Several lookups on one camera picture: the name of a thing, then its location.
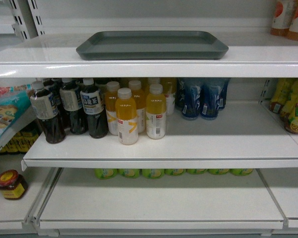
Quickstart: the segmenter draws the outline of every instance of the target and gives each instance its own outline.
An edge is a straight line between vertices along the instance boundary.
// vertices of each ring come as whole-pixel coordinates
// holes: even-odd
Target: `bottle cap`
[[[161,94],[162,93],[162,85],[158,83],[154,83],[150,85],[150,93],[152,94]]]
[[[139,90],[141,89],[141,82],[139,80],[131,80],[129,81],[128,86],[131,90]]]
[[[120,88],[118,89],[118,97],[120,99],[129,99],[131,98],[131,89],[130,88]]]
[[[74,79],[73,78],[62,78],[63,83],[69,83],[72,82]]]
[[[83,83],[84,83],[84,85],[92,85],[92,84],[94,84],[94,79],[93,78],[83,78]]]
[[[32,83],[32,88],[34,90],[40,90],[40,89],[43,89],[44,88],[44,84],[42,81],[35,81]]]
[[[117,81],[110,81],[106,84],[106,88],[109,92],[116,92],[120,88],[120,85]]]
[[[148,84],[160,83],[160,78],[148,78]]]

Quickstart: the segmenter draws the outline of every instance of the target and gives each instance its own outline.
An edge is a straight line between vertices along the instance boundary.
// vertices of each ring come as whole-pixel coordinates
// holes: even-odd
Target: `shelf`
[[[24,156],[26,166],[64,168],[280,168],[298,167],[298,145],[255,102],[228,102],[216,120],[167,118],[166,136],[146,132],[126,146],[110,133],[93,139],[67,133],[59,144],[41,134]]]
[[[0,234],[36,233],[30,221],[30,212],[35,207],[50,168],[30,168],[22,172],[22,156],[0,156],[0,174],[15,169],[24,176],[29,185],[29,189],[20,200],[6,200],[0,193]]]
[[[0,52],[0,77],[298,77],[298,42],[263,32],[211,32],[229,46],[220,60],[84,61],[92,34],[43,35]]]
[[[288,228],[298,229],[298,168],[260,171],[287,218]]]

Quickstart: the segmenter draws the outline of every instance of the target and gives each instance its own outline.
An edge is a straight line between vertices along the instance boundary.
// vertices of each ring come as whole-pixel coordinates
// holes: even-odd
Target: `jar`
[[[28,189],[28,184],[16,170],[8,170],[0,174],[0,192],[5,199],[20,199]]]

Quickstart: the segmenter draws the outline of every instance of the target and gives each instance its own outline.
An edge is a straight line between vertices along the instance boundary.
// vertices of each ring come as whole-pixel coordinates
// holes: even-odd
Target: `jar lid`
[[[0,174],[0,187],[13,184],[19,177],[17,170],[8,170]]]

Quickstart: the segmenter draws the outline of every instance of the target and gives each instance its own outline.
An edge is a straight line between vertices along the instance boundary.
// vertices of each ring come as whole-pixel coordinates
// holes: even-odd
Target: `gray tray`
[[[104,31],[76,49],[83,60],[218,60],[227,51],[204,31]]]

